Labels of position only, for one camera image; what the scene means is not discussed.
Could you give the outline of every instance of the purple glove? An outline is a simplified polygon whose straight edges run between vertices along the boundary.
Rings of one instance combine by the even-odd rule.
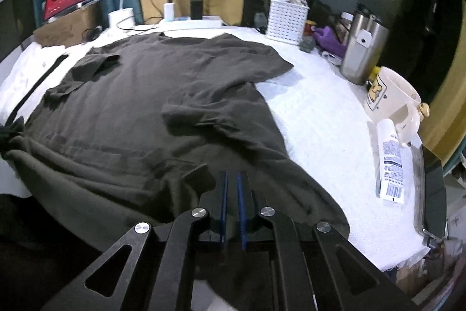
[[[330,27],[316,28],[312,37],[326,51],[340,58],[345,57],[346,47],[340,44]]]

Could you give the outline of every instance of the power strip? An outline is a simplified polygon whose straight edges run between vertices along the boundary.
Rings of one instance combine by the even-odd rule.
[[[203,16],[202,20],[192,20],[190,17],[177,18],[171,22],[162,19],[158,23],[159,31],[195,30],[203,28],[221,28],[223,24],[220,16]]]

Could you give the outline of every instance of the white plastic basket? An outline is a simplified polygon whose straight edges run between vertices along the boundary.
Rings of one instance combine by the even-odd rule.
[[[298,45],[302,40],[309,7],[305,0],[296,3],[270,0],[265,36],[271,40]]]

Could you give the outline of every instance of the cartoon print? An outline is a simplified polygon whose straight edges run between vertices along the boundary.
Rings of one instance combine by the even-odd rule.
[[[374,80],[371,88],[369,89],[369,98],[371,101],[375,102],[379,93],[383,90],[382,85],[378,83],[378,78]]]

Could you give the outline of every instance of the metal screw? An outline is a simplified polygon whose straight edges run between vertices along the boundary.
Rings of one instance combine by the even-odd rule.
[[[150,225],[146,222],[142,222],[142,223],[138,223],[136,224],[136,226],[134,227],[134,230],[137,232],[137,233],[146,233],[150,230]]]
[[[274,216],[275,210],[267,206],[267,207],[264,207],[262,210],[260,210],[260,213],[264,216]]]
[[[195,218],[202,218],[205,216],[207,211],[204,208],[198,207],[191,211],[191,215]]]
[[[317,230],[320,232],[327,233],[330,232],[330,229],[332,229],[332,226],[327,222],[318,222],[317,224]]]

